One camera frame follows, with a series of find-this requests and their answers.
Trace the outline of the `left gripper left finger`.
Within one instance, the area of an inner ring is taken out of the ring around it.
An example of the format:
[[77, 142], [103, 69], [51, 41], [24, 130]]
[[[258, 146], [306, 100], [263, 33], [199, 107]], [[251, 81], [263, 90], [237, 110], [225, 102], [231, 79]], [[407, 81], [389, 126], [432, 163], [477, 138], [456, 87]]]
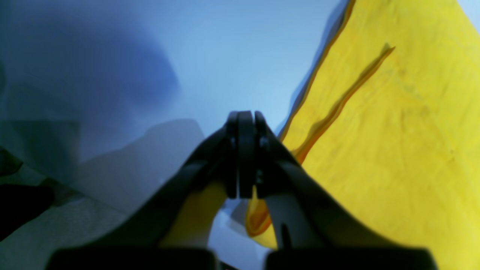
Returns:
[[228, 198], [251, 198], [257, 177], [257, 128], [249, 111], [231, 112], [226, 123], [206, 138], [185, 164], [130, 219], [82, 247], [59, 250], [48, 270], [216, 270], [206, 248], [159, 247], [185, 225], [187, 202], [211, 183], [220, 183]]

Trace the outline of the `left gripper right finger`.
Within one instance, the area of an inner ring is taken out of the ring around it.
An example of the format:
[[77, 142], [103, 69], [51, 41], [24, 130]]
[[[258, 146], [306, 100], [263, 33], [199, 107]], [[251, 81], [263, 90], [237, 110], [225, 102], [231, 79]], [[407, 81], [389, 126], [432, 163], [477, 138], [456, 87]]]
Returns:
[[256, 193], [265, 200], [277, 242], [267, 270], [435, 270], [424, 248], [369, 229], [314, 181], [254, 113], [259, 169]]

